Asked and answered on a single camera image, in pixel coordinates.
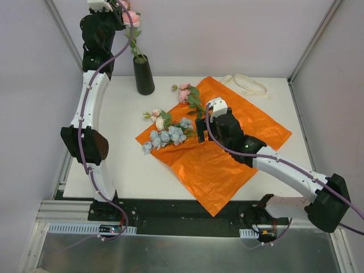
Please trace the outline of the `white and pink flower stem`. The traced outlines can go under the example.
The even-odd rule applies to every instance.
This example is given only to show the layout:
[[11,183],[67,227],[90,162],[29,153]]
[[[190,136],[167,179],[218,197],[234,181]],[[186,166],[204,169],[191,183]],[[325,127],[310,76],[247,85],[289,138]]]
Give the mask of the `white and pink flower stem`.
[[152,110],[150,113],[144,112],[143,118],[152,120],[157,131],[166,130],[173,125],[172,115],[158,108]]

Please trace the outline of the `black conical vase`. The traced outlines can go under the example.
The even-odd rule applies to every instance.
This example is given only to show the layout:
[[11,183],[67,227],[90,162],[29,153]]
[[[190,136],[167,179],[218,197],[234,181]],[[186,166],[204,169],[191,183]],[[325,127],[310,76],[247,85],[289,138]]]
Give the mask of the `black conical vase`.
[[140,54],[134,57],[133,66],[138,93],[144,96],[152,94],[155,90],[155,84],[147,56]]

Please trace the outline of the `dark orange tissue paper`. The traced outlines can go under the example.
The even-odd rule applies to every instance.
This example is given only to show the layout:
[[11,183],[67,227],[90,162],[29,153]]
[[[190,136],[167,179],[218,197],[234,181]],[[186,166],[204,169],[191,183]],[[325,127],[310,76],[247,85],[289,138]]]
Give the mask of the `dark orange tissue paper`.
[[[202,103],[221,97],[239,120],[245,133],[266,142],[275,151],[280,149],[292,133],[263,110],[243,98],[231,86],[212,77],[195,78]],[[215,143],[199,143],[189,138],[184,143],[169,144],[153,150],[149,155],[136,153],[134,174],[144,187],[142,198],[195,198],[211,215],[217,213],[240,192],[241,200],[253,200],[252,192],[242,189],[257,172],[236,162]]]

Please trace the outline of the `aluminium frame post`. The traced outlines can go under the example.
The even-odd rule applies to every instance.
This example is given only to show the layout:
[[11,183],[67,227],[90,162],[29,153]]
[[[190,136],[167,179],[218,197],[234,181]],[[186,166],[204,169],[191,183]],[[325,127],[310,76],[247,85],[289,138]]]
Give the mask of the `aluminium frame post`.
[[318,45],[319,41],[321,40],[323,34],[325,34],[326,29],[331,24],[331,21],[337,14],[338,10],[341,8],[342,4],[344,3],[344,0],[334,0],[332,4],[330,5],[328,11],[325,13],[325,16],[323,17],[322,21],[320,22],[317,30],[313,34],[311,40],[309,41],[307,47],[305,48],[303,54],[299,58],[298,63],[296,64],[295,68],[293,69],[293,72],[287,78],[289,86],[293,84],[295,79],[297,78],[298,74],[300,73],[301,69],[303,68],[304,64],[310,57],[312,51],[315,49],[315,47]]
[[78,52],[76,45],[65,25],[65,22],[63,18],[61,17],[61,14],[56,7],[54,1],[52,0],[42,0],[43,4],[47,8],[56,28],[59,31],[60,36],[62,37],[69,53],[71,54],[72,59],[75,61],[75,64],[79,71],[83,73],[82,69],[82,57],[81,54]]

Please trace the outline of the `pink and blue flower bouquet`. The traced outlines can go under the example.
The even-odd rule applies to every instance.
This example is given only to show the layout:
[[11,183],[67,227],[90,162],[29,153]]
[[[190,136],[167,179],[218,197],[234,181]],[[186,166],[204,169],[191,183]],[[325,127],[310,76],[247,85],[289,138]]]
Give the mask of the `pink and blue flower bouquet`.
[[189,138],[197,137],[196,130],[192,125],[192,120],[182,117],[178,122],[163,131],[152,130],[149,140],[142,145],[145,154],[150,154],[152,150],[160,150],[171,144],[178,146]]

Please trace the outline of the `right aluminium frame post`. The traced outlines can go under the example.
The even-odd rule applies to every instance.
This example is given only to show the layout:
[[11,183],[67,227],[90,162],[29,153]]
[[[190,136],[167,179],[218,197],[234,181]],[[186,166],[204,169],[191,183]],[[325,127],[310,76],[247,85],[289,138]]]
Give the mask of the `right aluminium frame post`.
[[303,54],[299,58],[298,63],[296,64],[295,68],[293,69],[293,72],[287,78],[289,86],[293,84],[295,79],[297,78],[298,74],[300,73],[301,69],[303,68],[304,64],[310,57],[312,51],[315,49],[315,47],[318,45],[319,41],[321,40],[323,34],[325,34],[326,29],[331,24],[331,21],[337,14],[338,10],[341,8],[342,4],[344,3],[344,0],[334,0],[332,4],[330,5],[328,11],[325,13],[325,16],[323,17],[322,21],[320,22],[317,30],[313,34],[311,40],[309,41],[307,47],[305,48]]

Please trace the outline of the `left aluminium frame post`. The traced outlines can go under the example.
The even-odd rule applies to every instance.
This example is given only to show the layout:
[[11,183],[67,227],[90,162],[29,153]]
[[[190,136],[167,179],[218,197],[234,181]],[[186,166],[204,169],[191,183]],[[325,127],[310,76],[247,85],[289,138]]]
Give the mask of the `left aluminium frame post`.
[[62,37],[69,53],[71,54],[72,59],[75,61],[75,64],[79,71],[83,73],[82,69],[82,57],[81,54],[78,52],[76,45],[65,25],[65,22],[63,18],[61,17],[61,14],[56,7],[54,1],[52,0],[42,0],[43,4],[47,8],[56,28],[59,31],[60,36]]

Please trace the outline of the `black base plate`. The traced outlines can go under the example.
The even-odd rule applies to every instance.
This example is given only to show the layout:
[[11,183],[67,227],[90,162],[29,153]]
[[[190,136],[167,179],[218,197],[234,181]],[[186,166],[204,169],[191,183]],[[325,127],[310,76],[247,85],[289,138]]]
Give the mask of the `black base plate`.
[[196,200],[114,200],[119,209],[94,200],[89,221],[122,222],[136,228],[138,235],[191,237],[238,237],[241,229],[259,225],[276,229],[286,226],[287,218],[274,220],[256,201],[230,201],[215,216]]

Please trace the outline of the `small pink rose stem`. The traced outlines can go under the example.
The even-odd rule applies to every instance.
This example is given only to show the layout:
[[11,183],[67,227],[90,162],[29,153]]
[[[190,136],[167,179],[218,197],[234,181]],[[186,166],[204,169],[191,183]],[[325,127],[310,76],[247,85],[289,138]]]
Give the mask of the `small pink rose stem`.
[[171,90],[177,93],[178,102],[188,108],[187,114],[197,119],[205,117],[206,107],[202,105],[200,91],[190,83],[173,84]]

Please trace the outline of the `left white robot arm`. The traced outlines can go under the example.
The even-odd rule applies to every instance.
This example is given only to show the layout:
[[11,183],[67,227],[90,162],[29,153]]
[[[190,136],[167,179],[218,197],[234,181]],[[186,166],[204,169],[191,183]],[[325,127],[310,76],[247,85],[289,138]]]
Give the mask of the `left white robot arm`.
[[80,21],[83,39],[82,91],[75,116],[61,128],[61,138],[70,155],[82,164],[93,188],[90,214],[107,221],[120,215],[117,190],[109,177],[106,158],[109,142],[99,132],[102,100],[110,83],[115,55],[111,49],[116,32],[125,29],[122,1],[88,1],[89,14]]

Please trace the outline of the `front aluminium rail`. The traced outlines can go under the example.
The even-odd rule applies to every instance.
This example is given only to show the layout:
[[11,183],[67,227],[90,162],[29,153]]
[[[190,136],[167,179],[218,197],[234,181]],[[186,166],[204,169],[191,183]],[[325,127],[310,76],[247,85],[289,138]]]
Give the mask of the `front aluminium rail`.
[[[48,222],[92,222],[117,223],[122,213],[109,204],[105,209],[93,207],[90,200],[42,201],[37,220]],[[246,211],[255,207],[255,201],[230,201],[216,215],[211,216],[197,201],[121,199],[119,206],[125,211],[130,226],[149,219],[162,220],[227,220],[230,224],[241,224]]]

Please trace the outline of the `cream lace ribbon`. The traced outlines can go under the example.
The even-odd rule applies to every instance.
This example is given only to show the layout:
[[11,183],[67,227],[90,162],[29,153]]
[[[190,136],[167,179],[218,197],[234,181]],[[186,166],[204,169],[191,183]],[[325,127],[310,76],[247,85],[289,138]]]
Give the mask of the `cream lace ribbon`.
[[242,74],[226,75],[220,79],[220,83],[235,91],[242,97],[258,97],[271,100],[268,89],[262,83]]

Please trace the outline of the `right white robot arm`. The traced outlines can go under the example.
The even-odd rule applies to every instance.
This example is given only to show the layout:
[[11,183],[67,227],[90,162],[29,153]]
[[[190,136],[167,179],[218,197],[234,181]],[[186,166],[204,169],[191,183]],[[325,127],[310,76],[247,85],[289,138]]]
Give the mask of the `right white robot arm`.
[[318,229],[332,233],[341,226],[351,201],[345,179],[327,176],[280,156],[264,141],[244,133],[232,109],[218,97],[206,105],[206,117],[195,121],[198,141],[206,138],[249,168],[265,172],[300,193],[300,197],[265,195],[256,218],[269,224],[276,218],[308,220]]

